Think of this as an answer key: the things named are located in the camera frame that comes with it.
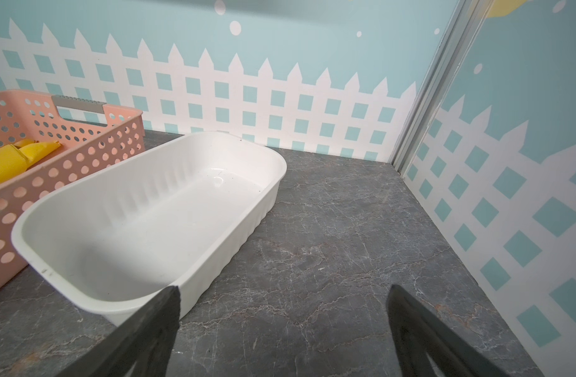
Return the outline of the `yellow paper napkin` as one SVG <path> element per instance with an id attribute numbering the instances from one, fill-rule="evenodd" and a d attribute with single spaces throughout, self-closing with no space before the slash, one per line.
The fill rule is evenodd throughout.
<path id="1" fill-rule="evenodd" d="M 24 139 L 0 148 L 0 184 L 26 172 L 62 145 L 58 141 Z"/>

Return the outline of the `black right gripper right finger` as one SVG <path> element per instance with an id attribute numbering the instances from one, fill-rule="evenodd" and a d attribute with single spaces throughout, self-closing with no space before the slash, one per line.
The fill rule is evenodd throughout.
<path id="1" fill-rule="evenodd" d="M 386 310 L 403 376 L 505 376 L 398 284 L 391 286 Z"/>

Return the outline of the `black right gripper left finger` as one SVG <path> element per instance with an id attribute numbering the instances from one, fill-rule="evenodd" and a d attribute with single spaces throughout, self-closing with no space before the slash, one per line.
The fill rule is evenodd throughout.
<path id="1" fill-rule="evenodd" d="M 162 289 L 59 376 L 165 376 L 179 329 L 180 291 Z"/>

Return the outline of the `pink perforated basket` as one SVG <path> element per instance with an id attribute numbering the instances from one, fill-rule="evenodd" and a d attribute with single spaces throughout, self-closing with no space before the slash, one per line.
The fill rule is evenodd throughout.
<path id="1" fill-rule="evenodd" d="M 25 140 L 60 144 L 0 184 L 0 289 L 27 265 L 11 243 L 15 221 L 55 190 L 144 152 L 142 115 L 75 97 L 0 91 L 0 149 Z"/>

